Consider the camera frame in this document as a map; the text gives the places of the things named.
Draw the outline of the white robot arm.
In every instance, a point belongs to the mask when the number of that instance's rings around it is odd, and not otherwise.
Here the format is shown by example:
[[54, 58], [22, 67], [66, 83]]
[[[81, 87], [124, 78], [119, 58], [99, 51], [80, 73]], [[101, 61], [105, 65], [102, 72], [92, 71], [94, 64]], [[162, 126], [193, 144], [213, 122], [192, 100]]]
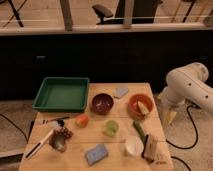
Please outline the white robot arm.
[[205, 81], [209, 77], [208, 68], [199, 62], [175, 68], [166, 75], [167, 85], [158, 98], [162, 105], [161, 122], [169, 125], [176, 112], [174, 109], [189, 100], [213, 115], [213, 87]]

